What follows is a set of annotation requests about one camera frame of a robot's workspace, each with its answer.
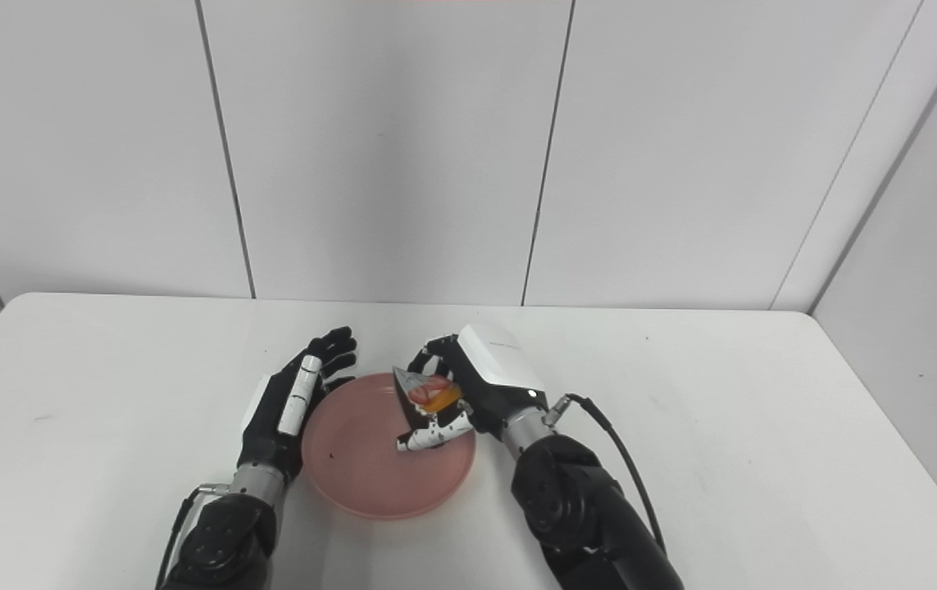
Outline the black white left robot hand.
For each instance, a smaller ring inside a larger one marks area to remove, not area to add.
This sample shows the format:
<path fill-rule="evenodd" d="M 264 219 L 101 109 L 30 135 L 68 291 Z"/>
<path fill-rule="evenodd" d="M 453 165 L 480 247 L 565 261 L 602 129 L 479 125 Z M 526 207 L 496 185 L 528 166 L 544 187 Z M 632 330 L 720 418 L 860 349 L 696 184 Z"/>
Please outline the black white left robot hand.
<path fill-rule="evenodd" d="M 271 374 L 252 418 L 244 426 L 236 466 L 266 465 L 292 484 L 303 467 L 301 430 L 335 389 L 355 380 L 338 377 L 356 365 L 358 341 L 351 326 L 316 337 L 287 365 Z"/>

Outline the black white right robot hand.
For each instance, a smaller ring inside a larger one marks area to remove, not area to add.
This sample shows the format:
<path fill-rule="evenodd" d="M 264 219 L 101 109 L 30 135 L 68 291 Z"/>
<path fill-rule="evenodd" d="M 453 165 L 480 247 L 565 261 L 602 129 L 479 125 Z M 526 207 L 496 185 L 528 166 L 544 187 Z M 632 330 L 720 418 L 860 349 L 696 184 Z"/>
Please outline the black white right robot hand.
<path fill-rule="evenodd" d="M 400 452 L 428 451 L 465 433 L 490 434 L 520 459 L 552 436 L 542 379 L 516 337 L 484 324 L 427 341 L 408 367 L 393 368 L 408 425 Z"/>

